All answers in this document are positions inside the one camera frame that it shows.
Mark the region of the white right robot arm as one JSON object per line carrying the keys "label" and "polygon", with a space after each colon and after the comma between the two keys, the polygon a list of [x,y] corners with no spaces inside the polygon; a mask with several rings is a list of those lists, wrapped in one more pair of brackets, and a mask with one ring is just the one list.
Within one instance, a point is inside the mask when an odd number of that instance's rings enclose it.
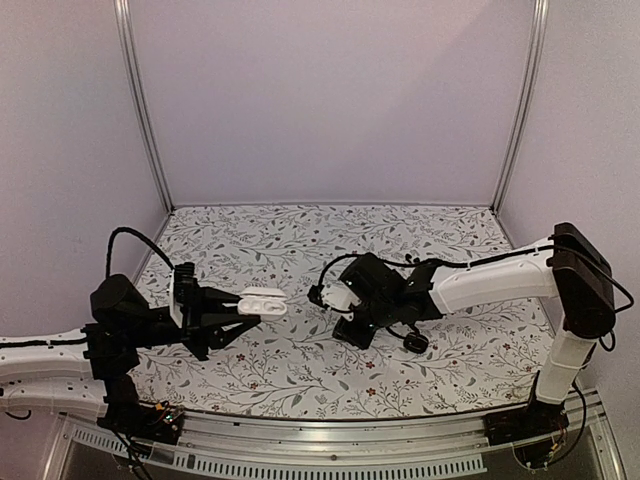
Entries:
{"label": "white right robot arm", "polygon": [[598,341],[616,323],[609,262],[571,223],[525,247],[456,263],[430,258],[397,263],[373,253],[351,256],[319,303],[341,317],[335,333],[366,349],[375,333],[397,323],[439,320],[471,307],[556,300],[561,320],[517,427],[537,436],[552,424]]}

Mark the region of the left aluminium frame post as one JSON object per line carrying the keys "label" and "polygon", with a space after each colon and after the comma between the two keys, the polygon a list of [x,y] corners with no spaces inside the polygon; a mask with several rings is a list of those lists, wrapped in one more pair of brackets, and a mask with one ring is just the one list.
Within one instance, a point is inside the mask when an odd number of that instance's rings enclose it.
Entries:
{"label": "left aluminium frame post", "polygon": [[165,212],[169,214],[174,211],[175,205],[165,169],[162,165],[149,106],[144,92],[143,78],[135,45],[130,2],[127,0],[114,0],[113,5],[125,73],[129,83],[143,148],[161,205]]}

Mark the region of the front aluminium rail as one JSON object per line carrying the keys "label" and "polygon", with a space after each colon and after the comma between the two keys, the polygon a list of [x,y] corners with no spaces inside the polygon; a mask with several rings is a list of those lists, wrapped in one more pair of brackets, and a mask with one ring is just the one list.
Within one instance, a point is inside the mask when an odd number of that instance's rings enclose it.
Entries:
{"label": "front aluminium rail", "polygon": [[629,479],[599,394],[566,403],[569,428],[551,465],[518,461],[544,436],[495,444],[483,412],[303,421],[190,412],[174,445],[128,440],[61,418],[47,479]]}

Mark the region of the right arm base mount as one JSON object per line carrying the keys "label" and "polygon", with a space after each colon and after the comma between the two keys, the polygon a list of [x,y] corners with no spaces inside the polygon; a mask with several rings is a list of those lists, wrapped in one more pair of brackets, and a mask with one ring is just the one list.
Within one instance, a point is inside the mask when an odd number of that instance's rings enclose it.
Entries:
{"label": "right arm base mount", "polygon": [[518,463],[534,470],[548,467],[564,446],[569,420],[564,403],[531,397],[523,407],[484,415],[483,426],[491,446],[511,444]]}

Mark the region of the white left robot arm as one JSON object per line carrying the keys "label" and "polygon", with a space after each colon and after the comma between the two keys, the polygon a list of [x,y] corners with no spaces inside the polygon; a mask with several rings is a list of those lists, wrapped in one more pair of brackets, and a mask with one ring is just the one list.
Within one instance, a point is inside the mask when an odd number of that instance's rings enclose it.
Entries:
{"label": "white left robot arm", "polygon": [[264,289],[239,295],[201,287],[193,278],[174,279],[169,302],[153,308],[128,278],[117,274],[90,296],[93,322],[80,329],[43,337],[1,340],[1,409],[104,416],[128,434],[148,426],[129,373],[139,350],[183,345],[205,361],[269,315],[286,306]]}

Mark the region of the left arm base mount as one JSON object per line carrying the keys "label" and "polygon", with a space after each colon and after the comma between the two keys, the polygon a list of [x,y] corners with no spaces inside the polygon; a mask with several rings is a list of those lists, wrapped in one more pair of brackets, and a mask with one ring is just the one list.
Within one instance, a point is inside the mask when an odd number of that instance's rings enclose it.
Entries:
{"label": "left arm base mount", "polygon": [[141,403],[128,375],[104,380],[106,412],[97,425],[121,436],[176,445],[184,425],[184,408],[168,401]]}

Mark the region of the right aluminium frame post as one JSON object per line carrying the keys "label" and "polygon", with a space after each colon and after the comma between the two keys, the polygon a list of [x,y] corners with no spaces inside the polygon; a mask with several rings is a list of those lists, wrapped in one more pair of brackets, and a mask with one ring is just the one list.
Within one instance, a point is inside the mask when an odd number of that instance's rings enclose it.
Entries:
{"label": "right aluminium frame post", "polygon": [[530,37],[515,117],[509,133],[504,160],[491,203],[491,209],[496,216],[501,214],[504,207],[509,186],[515,172],[521,143],[524,138],[544,51],[548,14],[548,0],[536,0],[533,2]]}

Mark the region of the floral patterned table mat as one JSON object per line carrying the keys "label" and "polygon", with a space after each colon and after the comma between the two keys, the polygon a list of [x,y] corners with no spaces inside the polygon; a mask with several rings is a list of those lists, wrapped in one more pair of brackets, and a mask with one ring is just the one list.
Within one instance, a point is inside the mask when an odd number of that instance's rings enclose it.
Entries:
{"label": "floral patterned table mat", "polygon": [[131,375],[143,400],[192,410],[302,419],[400,418],[519,403],[553,334],[534,300],[469,307],[424,322],[424,354],[402,345],[403,326],[366,350],[336,340],[336,316],[309,287],[333,280],[351,253],[467,261],[505,252],[491,212],[472,207],[223,206],[176,210],[137,289],[168,300],[169,266],[191,261],[199,282],[237,293],[271,287],[288,313],[243,334],[207,361],[180,345],[140,351]]}

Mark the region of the aluminium frame post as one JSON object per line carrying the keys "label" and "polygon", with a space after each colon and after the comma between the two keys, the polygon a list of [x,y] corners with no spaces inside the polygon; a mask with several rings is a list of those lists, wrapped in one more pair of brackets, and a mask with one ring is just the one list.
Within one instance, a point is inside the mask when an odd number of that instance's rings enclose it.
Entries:
{"label": "aluminium frame post", "polygon": [[521,143],[524,138],[544,51],[548,14],[548,0],[536,0],[533,2],[530,37],[515,117],[509,133],[504,160],[491,203],[491,209],[496,216],[501,214],[504,207],[509,186],[515,172]]}
{"label": "aluminium frame post", "polygon": [[144,92],[143,78],[135,45],[130,2],[127,0],[114,0],[113,5],[125,73],[129,83],[143,148],[161,205],[165,212],[169,214],[174,211],[175,205],[165,169],[162,165],[149,106]]}

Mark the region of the white earbud charging case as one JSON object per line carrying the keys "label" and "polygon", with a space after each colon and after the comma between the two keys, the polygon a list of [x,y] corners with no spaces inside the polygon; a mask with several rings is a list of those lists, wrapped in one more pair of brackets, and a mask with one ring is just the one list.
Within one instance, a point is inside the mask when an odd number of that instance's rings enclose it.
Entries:
{"label": "white earbud charging case", "polygon": [[276,319],[287,313],[286,294],[276,288],[248,287],[239,294],[237,310],[243,315]]}

